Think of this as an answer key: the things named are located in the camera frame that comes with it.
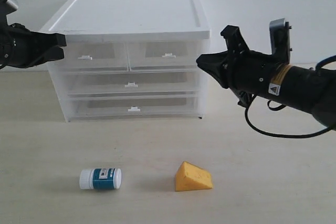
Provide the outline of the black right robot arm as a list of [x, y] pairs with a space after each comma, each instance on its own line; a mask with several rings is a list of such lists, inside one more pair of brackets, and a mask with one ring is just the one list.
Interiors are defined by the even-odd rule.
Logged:
[[335, 124], [335, 71], [290, 64], [290, 25], [280, 19], [269, 24], [272, 53], [249, 49], [237, 26], [228, 25], [221, 36], [227, 50], [202, 54], [197, 66], [224, 89], [238, 97], [238, 105], [250, 107], [253, 96], [311, 114], [326, 127]]

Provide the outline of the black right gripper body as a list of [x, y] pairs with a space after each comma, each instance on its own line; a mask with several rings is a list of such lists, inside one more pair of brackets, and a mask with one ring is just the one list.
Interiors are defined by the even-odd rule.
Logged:
[[284, 63], [271, 55], [251, 50], [229, 52], [225, 65], [228, 86], [238, 97], [238, 105], [248, 106], [253, 95], [272, 98], [268, 92], [271, 78]]

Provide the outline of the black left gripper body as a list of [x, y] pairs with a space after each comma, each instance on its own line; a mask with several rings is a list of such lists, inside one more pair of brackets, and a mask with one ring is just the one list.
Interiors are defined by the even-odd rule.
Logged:
[[14, 67], [26, 69], [37, 65], [36, 32], [24, 25], [1, 24], [1, 69]]

